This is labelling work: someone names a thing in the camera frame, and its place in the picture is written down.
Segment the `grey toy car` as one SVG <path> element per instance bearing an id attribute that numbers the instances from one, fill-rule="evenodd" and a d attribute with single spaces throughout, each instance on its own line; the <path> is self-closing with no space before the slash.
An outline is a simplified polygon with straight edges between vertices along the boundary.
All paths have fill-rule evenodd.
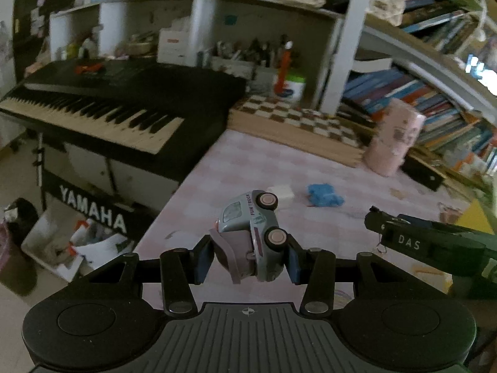
<path id="1" fill-rule="evenodd" d="M 247 192 L 224 208 L 209 231 L 217 258 L 234 284 L 248 277 L 271 282 L 282 272 L 288 233 L 279 226 L 277 207 L 275 194 Z"/>

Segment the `white charger plug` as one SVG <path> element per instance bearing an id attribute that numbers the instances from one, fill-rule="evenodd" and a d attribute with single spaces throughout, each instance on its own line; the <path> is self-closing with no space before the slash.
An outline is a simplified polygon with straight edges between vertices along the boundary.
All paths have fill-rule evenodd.
<path id="1" fill-rule="evenodd" d="M 277 197 L 279 209 L 289 208 L 295 198 L 291 186 L 287 184 L 271 186 L 266 191 Z"/>

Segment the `yellow cardboard box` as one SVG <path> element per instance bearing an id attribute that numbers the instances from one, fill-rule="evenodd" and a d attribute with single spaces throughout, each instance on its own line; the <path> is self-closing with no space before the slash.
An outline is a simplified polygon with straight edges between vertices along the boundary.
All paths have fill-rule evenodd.
<path id="1" fill-rule="evenodd" d="M 497 233 L 496 213 L 480 200 L 473 200 L 457 219 L 455 225 L 495 235 Z"/>

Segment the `pink checkered table mat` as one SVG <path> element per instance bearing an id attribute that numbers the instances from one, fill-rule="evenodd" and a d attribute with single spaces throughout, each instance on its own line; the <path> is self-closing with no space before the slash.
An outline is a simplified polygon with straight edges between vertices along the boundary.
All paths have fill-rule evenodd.
<path id="1" fill-rule="evenodd" d="M 180 184 L 136 251 L 142 259 L 156 259 L 170 248 L 193 247 L 233 198 L 280 185 L 289 186 L 294 198 L 277 211 L 279 225 L 302 247 L 326 249 L 341 259 L 376 253 L 408 272 L 418 262 L 379 246 L 379 236 L 364 224 L 368 210 L 437 220 L 443 208 L 468 206 L 445 188 L 429 190 L 404 173 L 384 178 L 365 166 L 349 168 L 227 131 Z"/>

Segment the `black binder clip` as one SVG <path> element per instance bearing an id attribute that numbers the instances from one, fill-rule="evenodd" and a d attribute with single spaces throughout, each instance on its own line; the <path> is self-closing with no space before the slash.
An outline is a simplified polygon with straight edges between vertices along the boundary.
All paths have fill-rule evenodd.
<path id="1" fill-rule="evenodd" d="M 385 254 L 387 254 L 387 248 L 383 245 L 383 243 L 381 242 L 381 239 L 382 239 L 382 236 L 379 236 L 378 243 L 375 247 L 375 250 L 378 254 L 385 255 Z"/>

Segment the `dark wooden case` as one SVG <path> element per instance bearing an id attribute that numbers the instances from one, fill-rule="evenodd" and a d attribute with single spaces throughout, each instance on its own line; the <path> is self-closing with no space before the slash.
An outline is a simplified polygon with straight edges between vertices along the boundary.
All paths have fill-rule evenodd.
<path id="1" fill-rule="evenodd" d="M 407 156 L 400 169 L 415 182 L 432 191 L 437 191 L 446 180 L 446 175 L 416 156 Z"/>

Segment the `wooden chess board box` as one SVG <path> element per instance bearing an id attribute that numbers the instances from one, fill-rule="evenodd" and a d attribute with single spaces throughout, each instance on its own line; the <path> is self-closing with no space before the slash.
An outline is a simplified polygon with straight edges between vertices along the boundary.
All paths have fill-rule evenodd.
<path id="1" fill-rule="evenodd" d="M 340 118 L 258 95 L 230 110 L 227 127 L 353 168 L 364 153 L 358 135 Z"/>

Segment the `pink cylindrical container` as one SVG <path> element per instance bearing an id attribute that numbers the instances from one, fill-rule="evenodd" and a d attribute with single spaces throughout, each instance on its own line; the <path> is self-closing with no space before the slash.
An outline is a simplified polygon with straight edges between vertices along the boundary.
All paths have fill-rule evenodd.
<path id="1" fill-rule="evenodd" d="M 393 176 L 414 146 L 426 117 L 410 104 L 391 99 L 363 159 L 367 167 L 383 176 Z"/>

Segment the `black Yamaha keyboard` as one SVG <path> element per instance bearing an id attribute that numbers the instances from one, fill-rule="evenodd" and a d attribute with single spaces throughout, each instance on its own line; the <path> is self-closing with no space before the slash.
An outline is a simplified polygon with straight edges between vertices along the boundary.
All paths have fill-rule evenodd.
<path id="1" fill-rule="evenodd" d="M 7 93 L 1 114 L 181 182 L 226 130 L 246 86 L 242 77 L 154 60 L 57 61 Z"/>

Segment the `white green-lid jar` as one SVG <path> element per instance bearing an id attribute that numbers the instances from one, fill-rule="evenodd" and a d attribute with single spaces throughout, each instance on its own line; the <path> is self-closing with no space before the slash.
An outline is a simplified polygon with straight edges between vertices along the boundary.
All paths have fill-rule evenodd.
<path id="1" fill-rule="evenodd" d="M 280 93 L 275 92 L 275 96 L 287 103 L 297 105 L 303 99 L 303 93 L 307 80 L 300 74 L 290 72 L 286 75 L 283 89 Z"/>

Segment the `red white-capped bottle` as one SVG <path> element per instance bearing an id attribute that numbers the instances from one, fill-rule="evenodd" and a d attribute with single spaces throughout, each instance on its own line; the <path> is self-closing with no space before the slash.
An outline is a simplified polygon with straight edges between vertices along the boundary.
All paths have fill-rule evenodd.
<path id="1" fill-rule="evenodd" d="M 285 49 L 281 55 L 280 59 L 280 69 L 278 72 L 278 78 L 275 84 L 275 94 L 282 94 L 284 91 L 285 78 L 291 65 L 291 49 L 293 47 L 293 42 L 288 41 L 285 43 Z"/>

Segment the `white bookshelf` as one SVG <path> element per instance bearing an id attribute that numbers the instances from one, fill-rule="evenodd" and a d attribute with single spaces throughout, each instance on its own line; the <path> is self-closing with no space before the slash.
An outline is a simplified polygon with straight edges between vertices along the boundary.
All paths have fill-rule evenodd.
<path id="1" fill-rule="evenodd" d="M 488 89 L 464 73 L 451 58 L 367 14 L 368 3 L 369 0 L 350 0 L 346 15 L 337 20 L 323 57 L 314 108 L 329 115 L 336 113 L 355 52 L 362 46 L 387 53 L 396 63 L 431 83 L 456 103 L 475 109 L 488 122 L 496 123 L 496 97 Z"/>

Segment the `white pearl handbag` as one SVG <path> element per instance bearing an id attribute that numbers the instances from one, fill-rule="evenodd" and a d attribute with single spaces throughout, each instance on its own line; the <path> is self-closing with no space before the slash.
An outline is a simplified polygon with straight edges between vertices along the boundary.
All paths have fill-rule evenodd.
<path id="1" fill-rule="evenodd" d="M 403 21 L 404 10 L 404 0 L 370 0 L 367 13 L 399 27 Z"/>

